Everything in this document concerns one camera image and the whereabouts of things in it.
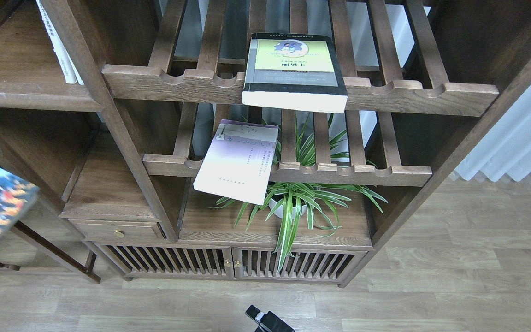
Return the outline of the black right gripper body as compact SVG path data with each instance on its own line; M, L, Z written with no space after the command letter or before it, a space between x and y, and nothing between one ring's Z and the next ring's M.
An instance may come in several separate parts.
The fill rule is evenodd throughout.
M272 311L268 311L266 314L254 305L250 305L245 311L245 315L257 323L255 332L295 332L291 326Z

